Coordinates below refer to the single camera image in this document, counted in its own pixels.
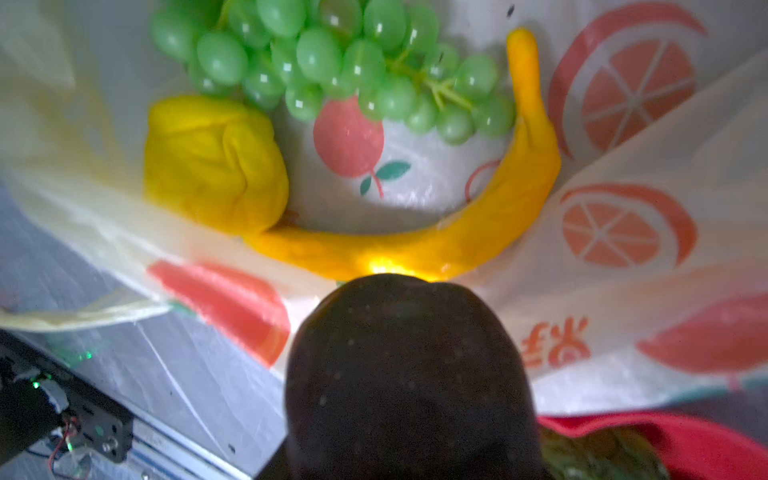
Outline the dark purple fake avocado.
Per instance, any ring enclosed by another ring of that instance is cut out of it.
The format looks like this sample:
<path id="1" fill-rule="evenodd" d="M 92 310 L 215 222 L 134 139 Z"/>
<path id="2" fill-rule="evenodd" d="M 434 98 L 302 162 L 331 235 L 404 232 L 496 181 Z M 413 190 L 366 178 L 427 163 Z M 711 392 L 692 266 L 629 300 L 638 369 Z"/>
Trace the dark purple fake avocado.
<path id="1" fill-rule="evenodd" d="M 378 274 L 328 295 L 285 378 L 295 479 L 541 479 L 521 355 L 469 289 Z"/>

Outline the yellow fake lemon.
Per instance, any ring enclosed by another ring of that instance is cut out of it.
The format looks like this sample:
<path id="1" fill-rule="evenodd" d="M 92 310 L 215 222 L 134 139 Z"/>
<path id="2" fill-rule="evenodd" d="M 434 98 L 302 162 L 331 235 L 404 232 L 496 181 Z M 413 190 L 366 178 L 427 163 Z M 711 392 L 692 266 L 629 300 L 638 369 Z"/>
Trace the yellow fake lemon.
<path id="1" fill-rule="evenodd" d="M 224 98 L 185 95 L 154 103 L 144 150 L 144 196 L 228 235 L 270 229 L 289 199 L 271 120 Z"/>

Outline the green fake lime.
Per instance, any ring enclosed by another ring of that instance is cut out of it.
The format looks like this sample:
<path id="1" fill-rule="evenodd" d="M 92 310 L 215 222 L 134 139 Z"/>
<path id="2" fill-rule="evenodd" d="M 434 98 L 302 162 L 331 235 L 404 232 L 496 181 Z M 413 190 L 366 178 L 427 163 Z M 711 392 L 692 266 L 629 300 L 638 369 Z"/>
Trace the green fake lime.
<path id="1" fill-rule="evenodd" d="M 614 427 L 571 438 L 540 427 L 549 479 L 670 479 L 651 443 L 630 427 Z"/>

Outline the red flower-shaped plastic plate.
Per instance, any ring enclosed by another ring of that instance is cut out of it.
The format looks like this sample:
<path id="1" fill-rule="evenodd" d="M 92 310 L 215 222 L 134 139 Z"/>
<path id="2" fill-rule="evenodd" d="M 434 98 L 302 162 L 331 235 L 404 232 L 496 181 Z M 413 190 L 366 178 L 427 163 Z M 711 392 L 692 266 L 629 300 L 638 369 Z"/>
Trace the red flower-shaped plastic plate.
<path id="1" fill-rule="evenodd" d="M 581 417 L 541 416 L 539 423 L 577 438 L 631 427 L 656 449 L 673 479 L 766 479 L 767 449 L 717 423 L 663 411 Z"/>

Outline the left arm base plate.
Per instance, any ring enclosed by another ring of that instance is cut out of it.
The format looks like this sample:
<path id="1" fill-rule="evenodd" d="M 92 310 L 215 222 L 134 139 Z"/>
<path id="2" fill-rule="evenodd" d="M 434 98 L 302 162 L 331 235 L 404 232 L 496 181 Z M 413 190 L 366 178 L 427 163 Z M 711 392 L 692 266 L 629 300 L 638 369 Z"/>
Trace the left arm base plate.
<path id="1" fill-rule="evenodd" d="M 134 415 L 47 355 L 1 334 L 1 462 L 60 428 L 66 441 L 124 462 Z"/>

